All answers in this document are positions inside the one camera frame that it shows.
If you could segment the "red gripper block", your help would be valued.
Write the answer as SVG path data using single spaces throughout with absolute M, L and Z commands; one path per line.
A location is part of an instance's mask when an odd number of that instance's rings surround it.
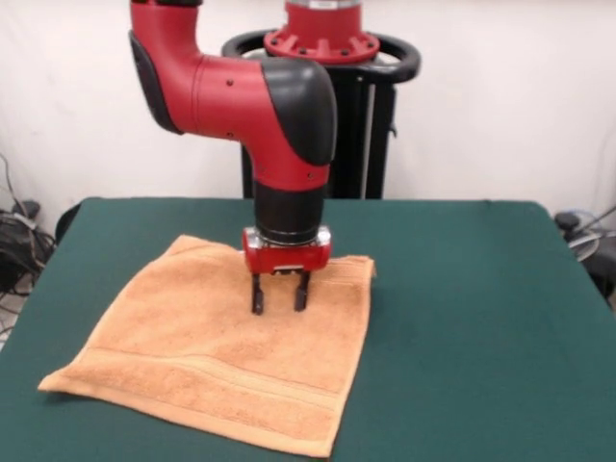
M 251 312 L 256 316 L 264 313 L 264 292 L 261 275 L 277 271 L 302 270 L 295 291 L 296 312 L 306 309 L 311 272 L 323 269 L 331 255 L 332 233 L 328 226 L 320 226 L 316 238 L 308 244 L 282 245 L 266 241 L 255 227 L 243 230 L 244 259 L 251 273 Z

